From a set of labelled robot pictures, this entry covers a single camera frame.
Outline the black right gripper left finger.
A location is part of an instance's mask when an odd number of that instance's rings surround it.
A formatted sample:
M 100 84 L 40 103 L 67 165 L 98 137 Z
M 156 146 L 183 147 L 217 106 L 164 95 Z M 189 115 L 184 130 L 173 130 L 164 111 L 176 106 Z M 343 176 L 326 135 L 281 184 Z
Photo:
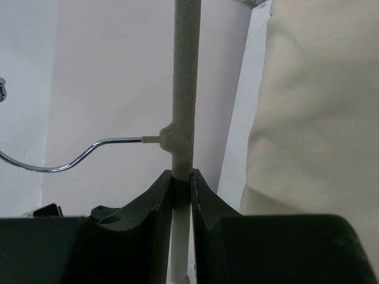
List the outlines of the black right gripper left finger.
M 106 271 L 117 283 L 166 283 L 171 179 L 165 170 L 146 192 L 99 221 L 109 231 Z

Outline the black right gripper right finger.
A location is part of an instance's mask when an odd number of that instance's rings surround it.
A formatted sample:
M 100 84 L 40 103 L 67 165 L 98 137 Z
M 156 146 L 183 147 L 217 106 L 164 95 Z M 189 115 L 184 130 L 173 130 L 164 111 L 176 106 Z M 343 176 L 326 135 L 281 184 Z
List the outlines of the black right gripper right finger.
M 222 221 L 240 214 L 214 193 L 200 170 L 190 178 L 197 283 L 227 283 Z

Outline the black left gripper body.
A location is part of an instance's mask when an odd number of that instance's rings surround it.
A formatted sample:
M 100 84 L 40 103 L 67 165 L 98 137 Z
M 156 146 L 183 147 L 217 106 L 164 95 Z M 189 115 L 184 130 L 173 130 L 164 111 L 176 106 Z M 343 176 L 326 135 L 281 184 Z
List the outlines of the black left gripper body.
M 118 211 L 118 208 L 110 208 L 107 206 L 99 205 L 91 210 L 89 215 L 95 221 L 100 221 L 105 217 Z M 22 215 L 23 218 L 40 218 L 40 217 L 64 217 L 61 206 L 55 203 L 34 209 Z

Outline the grey wire hanger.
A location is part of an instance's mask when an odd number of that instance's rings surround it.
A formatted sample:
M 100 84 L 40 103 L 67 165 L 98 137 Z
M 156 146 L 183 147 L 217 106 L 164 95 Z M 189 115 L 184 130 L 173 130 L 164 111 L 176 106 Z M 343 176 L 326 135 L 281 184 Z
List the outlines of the grey wire hanger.
M 143 276 L 149 283 L 165 283 L 168 257 L 174 260 L 172 271 L 179 283 L 189 283 L 187 276 L 190 227 L 190 178 L 194 155 L 195 104 L 197 94 L 198 49 L 200 40 L 200 1 L 175 1 L 174 71 L 172 121 L 157 136 L 106 138 L 92 144 L 72 162 L 59 167 L 37 167 L 1 153 L 1 160 L 20 169 L 57 173 L 77 166 L 97 148 L 108 144 L 158 144 L 170 153 L 172 169 L 168 185 L 160 189 L 154 206 L 147 211 L 154 220 L 152 256 Z

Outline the beige trousers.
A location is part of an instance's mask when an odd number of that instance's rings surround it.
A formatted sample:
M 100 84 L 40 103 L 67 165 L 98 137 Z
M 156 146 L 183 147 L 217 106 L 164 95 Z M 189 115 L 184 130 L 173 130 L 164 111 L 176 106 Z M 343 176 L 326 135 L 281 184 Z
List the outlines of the beige trousers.
M 378 216 L 378 2 L 274 1 L 241 210 Z

